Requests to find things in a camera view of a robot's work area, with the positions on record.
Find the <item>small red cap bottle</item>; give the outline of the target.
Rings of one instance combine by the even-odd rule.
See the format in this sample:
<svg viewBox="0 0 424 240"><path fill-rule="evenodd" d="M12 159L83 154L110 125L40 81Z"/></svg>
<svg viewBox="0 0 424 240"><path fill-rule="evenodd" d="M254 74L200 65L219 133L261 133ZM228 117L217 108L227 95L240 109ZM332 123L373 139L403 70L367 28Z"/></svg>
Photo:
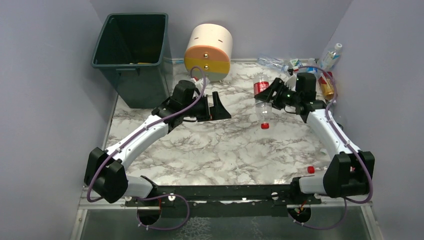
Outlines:
<svg viewBox="0 0 424 240"><path fill-rule="evenodd" d="M328 169L328 166L308 166L306 168L308 174L316 174L320 172L325 172Z"/></svg>

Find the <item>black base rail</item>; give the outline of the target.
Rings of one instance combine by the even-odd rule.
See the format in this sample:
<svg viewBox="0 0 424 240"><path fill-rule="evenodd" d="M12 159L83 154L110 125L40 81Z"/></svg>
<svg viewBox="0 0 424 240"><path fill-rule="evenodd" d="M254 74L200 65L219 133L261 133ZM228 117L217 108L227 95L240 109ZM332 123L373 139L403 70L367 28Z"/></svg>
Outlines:
<svg viewBox="0 0 424 240"><path fill-rule="evenodd" d="M288 206L319 205L313 194L301 193L289 184L267 185L161 185L148 195L125 202L143 217L162 218L287 217Z"/></svg>

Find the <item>amber tea bottle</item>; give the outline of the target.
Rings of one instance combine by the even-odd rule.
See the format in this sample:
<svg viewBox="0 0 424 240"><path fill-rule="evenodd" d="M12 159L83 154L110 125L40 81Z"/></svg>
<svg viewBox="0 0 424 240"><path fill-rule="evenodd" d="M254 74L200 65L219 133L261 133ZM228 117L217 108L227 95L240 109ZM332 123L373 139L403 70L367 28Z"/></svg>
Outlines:
<svg viewBox="0 0 424 240"><path fill-rule="evenodd" d="M324 99L328 102L331 101L334 97L334 86L331 79L324 73L321 73L318 83Z"/></svg>

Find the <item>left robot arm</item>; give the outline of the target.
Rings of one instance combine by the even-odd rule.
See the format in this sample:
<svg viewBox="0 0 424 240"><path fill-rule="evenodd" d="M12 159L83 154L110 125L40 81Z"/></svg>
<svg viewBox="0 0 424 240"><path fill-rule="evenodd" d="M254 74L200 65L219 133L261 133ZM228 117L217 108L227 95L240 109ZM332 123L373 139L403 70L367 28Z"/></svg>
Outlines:
<svg viewBox="0 0 424 240"><path fill-rule="evenodd" d="M98 200L115 203L121 197L145 198L154 184L145 177L127 178L126 170L150 145L169 134L186 117L196 122L231 119L219 94L212 93L213 105L205 94L208 78L180 80L173 93L132 133L105 150L94 148L88 155L83 182L88 193L95 191Z"/></svg>

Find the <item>round pastel drawer cabinet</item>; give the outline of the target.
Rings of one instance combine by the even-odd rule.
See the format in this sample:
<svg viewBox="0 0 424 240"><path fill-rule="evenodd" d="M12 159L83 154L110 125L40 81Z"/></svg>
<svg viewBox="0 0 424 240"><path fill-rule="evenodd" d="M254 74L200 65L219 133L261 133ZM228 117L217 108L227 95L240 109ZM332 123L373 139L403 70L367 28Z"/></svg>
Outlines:
<svg viewBox="0 0 424 240"><path fill-rule="evenodd" d="M198 66L210 81L219 82L230 72L232 49L233 37L225 27L200 24L191 33L183 62L187 71Z"/></svg>

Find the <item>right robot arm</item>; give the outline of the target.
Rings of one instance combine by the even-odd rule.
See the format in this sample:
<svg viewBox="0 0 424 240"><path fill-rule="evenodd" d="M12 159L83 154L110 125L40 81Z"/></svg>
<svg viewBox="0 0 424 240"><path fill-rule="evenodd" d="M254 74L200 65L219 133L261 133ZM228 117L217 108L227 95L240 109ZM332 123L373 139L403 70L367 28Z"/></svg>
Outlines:
<svg viewBox="0 0 424 240"><path fill-rule="evenodd" d="M295 189L331 198L372 196L375 157L351 143L327 104L316 99L316 78L312 73L297 74L294 90L280 78L273 82L258 79L253 83L253 92L255 100L264 103L267 110L294 107L295 114L313 129L328 152L331 161L327 170L293 180Z"/></svg>

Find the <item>red label clear bottle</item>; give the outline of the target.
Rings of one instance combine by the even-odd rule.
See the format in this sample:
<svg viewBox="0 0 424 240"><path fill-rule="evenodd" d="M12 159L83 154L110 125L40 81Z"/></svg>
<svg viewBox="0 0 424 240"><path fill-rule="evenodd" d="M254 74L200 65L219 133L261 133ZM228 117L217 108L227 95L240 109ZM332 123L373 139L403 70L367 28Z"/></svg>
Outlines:
<svg viewBox="0 0 424 240"><path fill-rule="evenodd" d="M257 98L257 95L262 93L266 88L269 87L269 77L263 73L256 75L253 79L253 93L255 100L255 111L260 123L260 128L262 130L267 130L270 128L270 119L272 116L272 104L263 100L262 98Z"/></svg>

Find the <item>blue cap clear bottle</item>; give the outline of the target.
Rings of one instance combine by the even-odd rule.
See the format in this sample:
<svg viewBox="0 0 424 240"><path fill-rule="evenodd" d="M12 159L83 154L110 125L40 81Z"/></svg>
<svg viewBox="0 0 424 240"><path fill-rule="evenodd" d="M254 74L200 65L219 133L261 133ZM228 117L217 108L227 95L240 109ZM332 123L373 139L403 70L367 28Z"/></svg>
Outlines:
<svg viewBox="0 0 424 240"><path fill-rule="evenodd" d="M311 73L311 74L314 74L314 75L317 75L318 74L318 70L316 69L317 63L316 63L316 61L315 61L314 58L309 58L307 60L307 63L304 64L304 66L307 66L307 67L305 67L302 70L303 72L305 72L305 73Z"/></svg>

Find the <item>clear bottle at back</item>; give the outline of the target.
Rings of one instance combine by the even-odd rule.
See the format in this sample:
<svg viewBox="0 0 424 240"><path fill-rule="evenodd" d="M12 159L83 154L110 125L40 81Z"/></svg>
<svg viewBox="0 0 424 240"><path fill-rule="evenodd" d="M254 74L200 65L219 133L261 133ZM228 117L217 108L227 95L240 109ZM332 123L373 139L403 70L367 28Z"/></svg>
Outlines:
<svg viewBox="0 0 424 240"><path fill-rule="evenodd" d="M291 67L289 66L287 61L284 61L282 59L277 59L274 57L270 57L267 55L259 55L257 57L257 63L259 65L268 67L268 68L272 68L281 72L287 72L288 69L290 69Z"/></svg>

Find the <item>dark green plastic bin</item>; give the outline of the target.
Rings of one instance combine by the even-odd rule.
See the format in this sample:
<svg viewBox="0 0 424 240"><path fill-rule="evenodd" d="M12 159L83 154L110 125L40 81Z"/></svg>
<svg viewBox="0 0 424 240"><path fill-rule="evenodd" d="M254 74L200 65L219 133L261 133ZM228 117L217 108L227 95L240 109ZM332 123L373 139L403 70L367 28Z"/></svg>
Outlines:
<svg viewBox="0 0 424 240"><path fill-rule="evenodd" d="M173 86L166 13L111 13L98 36L91 66L128 107L152 109Z"/></svg>

